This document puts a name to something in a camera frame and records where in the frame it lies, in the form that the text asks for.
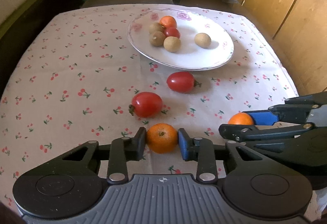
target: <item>beige ball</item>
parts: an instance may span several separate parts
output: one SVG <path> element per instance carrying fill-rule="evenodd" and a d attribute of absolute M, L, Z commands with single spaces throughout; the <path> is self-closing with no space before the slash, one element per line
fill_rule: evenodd
<path fill-rule="evenodd" d="M 177 37 L 167 37 L 163 42 L 163 46 L 169 52 L 176 52 L 180 49 L 180 39 Z"/>
<path fill-rule="evenodd" d="M 198 33 L 194 38 L 195 44 L 202 48 L 208 48 L 211 44 L 211 38 L 206 33 Z"/>
<path fill-rule="evenodd" d="M 166 36 L 161 31 L 155 31 L 149 36 L 149 41 L 152 46 L 161 46 L 164 43 Z"/>
<path fill-rule="evenodd" d="M 150 34 L 152 34 L 155 31 L 163 32 L 164 30 L 165 30 L 165 28 L 159 23 L 152 23 L 152 24 L 150 24 L 150 27 L 149 27 Z"/>

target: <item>plate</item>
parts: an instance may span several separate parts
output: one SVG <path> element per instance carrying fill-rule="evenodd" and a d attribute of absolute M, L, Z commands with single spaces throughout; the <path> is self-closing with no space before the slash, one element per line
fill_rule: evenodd
<path fill-rule="evenodd" d="M 180 32 L 181 48 L 171 53 L 163 46 L 155 47 L 149 42 L 149 26 L 166 15 L 176 19 Z M 208 49 L 194 42 L 197 33 L 211 37 Z M 186 71 L 212 70 L 226 64 L 234 53 L 234 44 L 229 34 L 215 21 L 196 12 L 182 9 L 154 9 L 140 14 L 131 20 L 127 37 L 132 46 L 153 61 Z"/>

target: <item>tangerine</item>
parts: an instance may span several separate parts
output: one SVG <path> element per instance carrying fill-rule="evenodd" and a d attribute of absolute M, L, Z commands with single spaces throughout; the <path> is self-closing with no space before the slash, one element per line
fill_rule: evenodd
<path fill-rule="evenodd" d="M 242 125 L 253 125 L 253 119 L 252 117 L 245 113 L 245 112 L 240 112 L 235 115 L 233 115 L 229 121 L 228 124 L 242 124 Z"/>
<path fill-rule="evenodd" d="M 167 123 L 155 124 L 147 131 L 147 144 L 153 152 L 158 154 L 171 152 L 177 143 L 177 131 Z"/>
<path fill-rule="evenodd" d="M 177 23 L 174 17 L 166 15 L 163 18 L 160 19 L 159 23 L 164 26 L 165 28 L 168 27 L 173 27 L 176 28 L 177 27 Z"/>

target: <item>table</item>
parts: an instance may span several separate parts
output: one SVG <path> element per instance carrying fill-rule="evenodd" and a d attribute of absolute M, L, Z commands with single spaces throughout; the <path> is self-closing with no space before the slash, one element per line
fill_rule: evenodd
<path fill-rule="evenodd" d="M 14 181 L 24 172 L 88 140 L 109 144 L 134 136 L 138 128 L 169 123 L 224 144 L 218 127 L 235 113 L 266 109 L 297 96 L 290 76 L 272 48 L 246 18 L 226 12 L 187 8 L 220 24 L 235 52 L 218 69 L 195 72 L 198 85 L 179 94 L 166 85 L 174 69 L 141 56 L 128 42 L 127 25 L 139 14 L 171 5 L 112 5 L 59 14 L 22 56 L 0 103 L 1 201 L 15 210 Z M 155 118 L 128 113 L 132 97 L 155 92 L 164 105 Z M 103 162 L 99 175 L 105 177 Z M 224 177 L 221 161 L 219 176 Z M 195 173 L 196 162 L 184 162 L 179 149 L 155 154 L 148 147 L 133 173 Z"/>

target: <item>triangular cutout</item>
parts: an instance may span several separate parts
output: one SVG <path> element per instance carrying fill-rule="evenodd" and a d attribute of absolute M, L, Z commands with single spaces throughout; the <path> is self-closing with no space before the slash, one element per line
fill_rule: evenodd
<path fill-rule="evenodd" d="M 285 150 L 285 143 L 256 144 L 254 148 L 259 148 L 274 153 L 282 153 Z"/>
<path fill-rule="evenodd" d="M 82 147 L 74 153 L 71 153 L 69 156 L 63 158 L 63 160 L 72 160 L 72 161 L 81 161 L 87 151 L 87 147 Z"/>
<path fill-rule="evenodd" d="M 262 160 L 262 157 L 257 156 L 256 154 L 242 148 L 242 147 L 236 147 L 236 150 L 240 157 L 244 161 L 254 161 L 254 160 Z"/>

